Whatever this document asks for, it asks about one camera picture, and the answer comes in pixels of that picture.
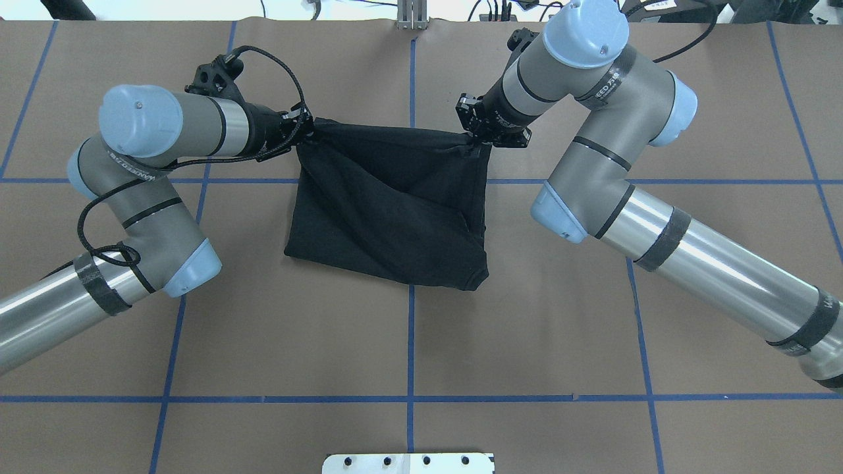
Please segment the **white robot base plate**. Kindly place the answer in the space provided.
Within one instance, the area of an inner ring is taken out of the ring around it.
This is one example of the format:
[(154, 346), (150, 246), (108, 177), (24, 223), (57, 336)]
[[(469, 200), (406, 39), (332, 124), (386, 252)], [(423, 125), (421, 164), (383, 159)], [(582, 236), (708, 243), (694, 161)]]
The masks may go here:
[(330, 455), (322, 473), (495, 473), (493, 454), (482, 452)]

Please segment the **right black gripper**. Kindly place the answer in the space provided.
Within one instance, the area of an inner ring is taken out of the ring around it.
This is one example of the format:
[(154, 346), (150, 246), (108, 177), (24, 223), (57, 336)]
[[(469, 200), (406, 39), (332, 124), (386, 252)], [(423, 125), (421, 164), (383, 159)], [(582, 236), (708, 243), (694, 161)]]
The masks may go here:
[(495, 147), (525, 148), (531, 138), (528, 126), (533, 117), (515, 109), (496, 83), (479, 97), (460, 94), (456, 113), (461, 126), (472, 126), (472, 135)]

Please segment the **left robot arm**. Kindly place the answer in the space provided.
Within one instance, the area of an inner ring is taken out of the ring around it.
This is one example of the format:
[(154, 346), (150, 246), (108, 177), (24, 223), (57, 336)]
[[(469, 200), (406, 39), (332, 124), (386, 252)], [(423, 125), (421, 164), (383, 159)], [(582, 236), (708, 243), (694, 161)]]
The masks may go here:
[(289, 111), (247, 102), (233, 84), (118, 85), (103, 96), (99, 132), (67, 163), (90, 202), (76, 222), (84, 252), (2, 299), (2, 373), (164, 291), (177, 298), (222, 263), (169, 180), (181, 167), (262, 161), (312, 131), (304, 100)]

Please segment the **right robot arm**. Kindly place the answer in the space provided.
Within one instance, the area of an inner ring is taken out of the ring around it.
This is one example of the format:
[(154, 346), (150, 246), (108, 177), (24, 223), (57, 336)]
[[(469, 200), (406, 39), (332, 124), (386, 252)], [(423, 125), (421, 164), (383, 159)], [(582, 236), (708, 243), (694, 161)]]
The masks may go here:
[(588, 235), (728, 314), (811, 380), (841, 391), (841, 302), (626, 179), (647, 146), (671, 144), (698, 99), (628, 43), (614, 1), (570, 1), (544, 29), (509, 39), (508, 66), (455, 110), (473, 138), (524, 148), (529, 125), (572, 97), (588, 116), (545, 180), (531, 216), (573, 243)]

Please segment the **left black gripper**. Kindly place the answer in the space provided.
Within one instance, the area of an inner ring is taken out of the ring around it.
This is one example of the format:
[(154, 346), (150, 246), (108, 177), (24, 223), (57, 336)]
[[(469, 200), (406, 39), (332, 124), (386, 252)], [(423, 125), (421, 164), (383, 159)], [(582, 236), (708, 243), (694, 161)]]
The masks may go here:
[(245, 157), (258, 162), (288, 153), (294, 146), (313, 136), (314, 119), (304, 104), (291, 111), (272, 111), (264, 105), (245, 105), (249, 120), (249, 138)]

